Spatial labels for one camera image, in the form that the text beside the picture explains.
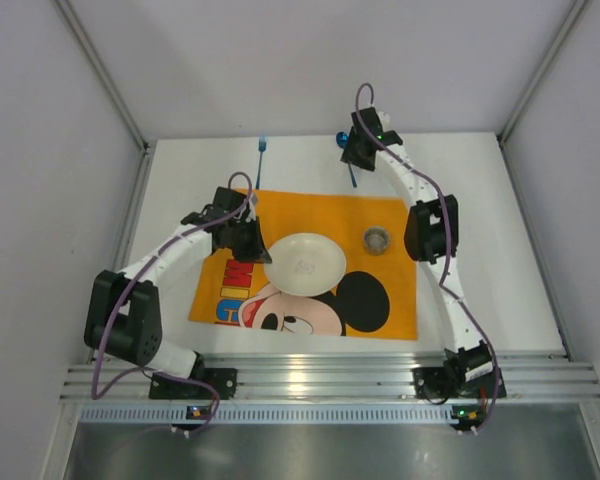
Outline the blue metallic spoon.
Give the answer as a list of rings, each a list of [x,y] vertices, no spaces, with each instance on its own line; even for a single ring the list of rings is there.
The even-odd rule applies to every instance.
[[[353,166],[345,158],[346,148],[347,148],[347,144],[348,144],[348,140],[349,140],[349,134],[345,131],[339,131],[335,136],[335,140],[336,140],[337,146],[342,150],[340,162],[347,166],[352,187],[357,188],[358,182],[357,182],[354,170],[353,170]]]

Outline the cream round plate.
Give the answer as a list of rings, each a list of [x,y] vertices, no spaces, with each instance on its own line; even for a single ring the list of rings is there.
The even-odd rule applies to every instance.
[[[344,277],[347,259],[341,247],[316,233],[296,233],[269,249],[271,264],[264,265],[268,281],[293,296],[313,297],[334,288]]]

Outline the small speckled stone cup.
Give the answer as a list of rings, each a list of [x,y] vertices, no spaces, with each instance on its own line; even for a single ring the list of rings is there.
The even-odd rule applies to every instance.
[[[390,243],[391,236],[388,230],[383,227],[370,227],[363,234],[363,247],[370,255],[383,255],[389,248]]]

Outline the orange Mickey Mouse cloth placemat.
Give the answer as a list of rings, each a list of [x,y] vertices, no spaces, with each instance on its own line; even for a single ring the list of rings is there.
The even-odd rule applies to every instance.
[[[261,190],[273,261],[207,258],[188,318],[251,330],[415,340],[416,265],[402,244],[397,198]]]

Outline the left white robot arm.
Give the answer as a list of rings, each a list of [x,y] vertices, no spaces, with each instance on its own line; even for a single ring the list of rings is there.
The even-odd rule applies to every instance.
[[[201,355],[164,338],[160,295],[216,251],[240,263],[270,264],[251,193],[216,189],[213,201],[185,216],[151,253],[93,283],[84,343],[137,367],[191,378]]]

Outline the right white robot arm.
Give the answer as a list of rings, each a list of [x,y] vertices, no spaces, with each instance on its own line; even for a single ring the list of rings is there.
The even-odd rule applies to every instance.
[[[438,308],[444,361],[416,375],[416,395],[441,404],[452,398],[496,399],[502,386],[493,346],[464,301],[456,260],[459,206],[418,171],[399,134],[386,130],[374,107],[356,109],[341,161],[382,174],[404,201],[403,243],[427,275]]]

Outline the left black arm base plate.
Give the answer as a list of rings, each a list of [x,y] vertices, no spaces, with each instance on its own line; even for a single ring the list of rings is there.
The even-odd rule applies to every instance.
[[[237,375],[234,368],[207,368],[193,384],[153,374],[148,397],[151,400],[227,400],[234,397]]]

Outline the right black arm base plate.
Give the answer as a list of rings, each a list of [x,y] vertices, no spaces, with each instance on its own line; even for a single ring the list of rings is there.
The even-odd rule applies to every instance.
[[[463,386],[457,386],[442,367],[419,367],[412,371],[415,395],[418,399],[433,403],[450,399],[491,398],[496,387],[496,375],[489,373],[472,380]],[[504,380],[498,382],[498,398],[507,395]]]

